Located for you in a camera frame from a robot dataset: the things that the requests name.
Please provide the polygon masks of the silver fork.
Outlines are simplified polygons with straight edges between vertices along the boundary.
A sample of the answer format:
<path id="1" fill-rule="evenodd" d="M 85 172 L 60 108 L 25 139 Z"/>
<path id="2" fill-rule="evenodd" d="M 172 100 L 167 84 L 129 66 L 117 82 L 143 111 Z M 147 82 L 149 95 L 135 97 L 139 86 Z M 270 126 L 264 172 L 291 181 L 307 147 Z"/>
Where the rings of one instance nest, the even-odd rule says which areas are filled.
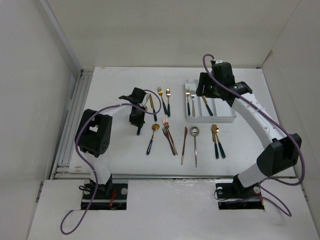
<path id="1" fill-rule="evenodd" d="M 194 118 L 196 116 L 196 110 L 195 110 L 196 92 L 195 92 L 195 90 L 190 91 L 190 96 L 191 96 L 191 100 L 192 100 L 192 117 Z"/>

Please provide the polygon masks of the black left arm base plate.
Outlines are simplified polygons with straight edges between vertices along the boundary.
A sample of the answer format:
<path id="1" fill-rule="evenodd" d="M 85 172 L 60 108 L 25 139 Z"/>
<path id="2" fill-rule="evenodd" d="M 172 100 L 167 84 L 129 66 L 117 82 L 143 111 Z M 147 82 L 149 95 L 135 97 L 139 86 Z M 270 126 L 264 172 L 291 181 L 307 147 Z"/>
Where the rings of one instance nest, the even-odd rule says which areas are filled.
<path id="1" fill-rule="evenodd" d="M 86 181 L 84 185 L 78 187 L 82 191 L 82 200 L 80 207 L 85 210 L 93 196 L 96 184 L 90 180 Z M 100 185 L 93 198 L 93 201 L 88 208 L 89 210 L 126 210 L 127 196 L 128 196 L 128 181 L 121 179 L 109 180 L 107 184 Z"/>

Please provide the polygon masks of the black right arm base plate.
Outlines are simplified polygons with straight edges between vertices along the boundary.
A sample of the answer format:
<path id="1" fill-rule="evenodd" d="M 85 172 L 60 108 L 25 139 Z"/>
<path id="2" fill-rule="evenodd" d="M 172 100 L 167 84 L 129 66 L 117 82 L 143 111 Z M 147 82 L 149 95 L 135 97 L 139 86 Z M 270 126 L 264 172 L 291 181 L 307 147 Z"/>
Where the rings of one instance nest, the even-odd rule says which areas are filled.
<path id="1" fill-rule="evenodd" d="M 216 182 L 214 197 L 219 210 L 264 210 L 261 188 L 253 186 L 237 190 L 232 182 Z"/>

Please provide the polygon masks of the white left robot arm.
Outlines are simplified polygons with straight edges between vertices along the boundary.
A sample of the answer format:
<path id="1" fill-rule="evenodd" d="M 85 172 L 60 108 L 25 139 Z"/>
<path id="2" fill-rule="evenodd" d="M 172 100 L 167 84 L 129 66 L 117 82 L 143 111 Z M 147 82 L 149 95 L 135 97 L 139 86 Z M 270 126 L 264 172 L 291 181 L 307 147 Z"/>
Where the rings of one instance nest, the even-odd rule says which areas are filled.
<path id="1" fill-rule="evenodd" d="M 116 117 L 128 115 L 129 123 L 137 127 L 137 135 L 140 135 L 145 124 L 146 104 L 149 100 L 145 90 L 135 87 L 130 95 L 122 95 L 119 99 L 124 102 L 99 110 L 84 110 L 74 138 L 76 153 L 89 166 L 91 174 L 89 183 L 82 186 L 82 190 L 92 198 L 104 199 L 114 191 L 107 160 L 101 156 L 110 145 L 112 124 Z"/>

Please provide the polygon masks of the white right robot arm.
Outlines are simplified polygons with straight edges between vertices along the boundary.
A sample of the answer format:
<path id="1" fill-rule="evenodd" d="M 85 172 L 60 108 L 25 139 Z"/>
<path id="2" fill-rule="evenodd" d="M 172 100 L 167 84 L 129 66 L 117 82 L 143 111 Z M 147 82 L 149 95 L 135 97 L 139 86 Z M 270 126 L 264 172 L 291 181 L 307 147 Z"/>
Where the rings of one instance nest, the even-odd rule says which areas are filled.
<path id="1" fill-rule="evenodd" d="M 196 95 L 227 102 L 246 120 L 264 148 L 255 164 L 233 177 L 227 192 L 243 197 L 258 182 L 297 164 L 301 137 L 280 127 L 260 106 L 252 89 L 235 81 L 230 63 L 212 60 L 211 71 L 200 73 Z"/>

